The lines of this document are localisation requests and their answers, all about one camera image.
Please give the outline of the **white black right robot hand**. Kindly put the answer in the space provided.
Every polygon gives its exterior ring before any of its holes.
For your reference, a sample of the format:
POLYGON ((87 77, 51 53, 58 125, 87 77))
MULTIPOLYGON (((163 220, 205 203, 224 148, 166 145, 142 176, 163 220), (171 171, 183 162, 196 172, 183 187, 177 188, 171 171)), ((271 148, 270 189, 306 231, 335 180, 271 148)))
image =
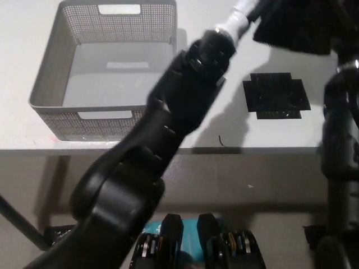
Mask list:
POLYGON ((337 23, 333 28, 330 46, 337 55, 339 66, 358 59, 358 17, 337 23))

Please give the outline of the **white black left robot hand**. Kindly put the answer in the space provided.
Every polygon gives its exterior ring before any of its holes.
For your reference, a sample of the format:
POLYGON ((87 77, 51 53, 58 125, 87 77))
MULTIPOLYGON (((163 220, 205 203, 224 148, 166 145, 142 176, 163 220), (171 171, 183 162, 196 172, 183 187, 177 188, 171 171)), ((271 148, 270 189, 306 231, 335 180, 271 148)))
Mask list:
POLYGON ((259 0, 240 0, 232 8, 222 26, 233 39, 239 38, 249 27, 249 15, 259 6, 259 0))

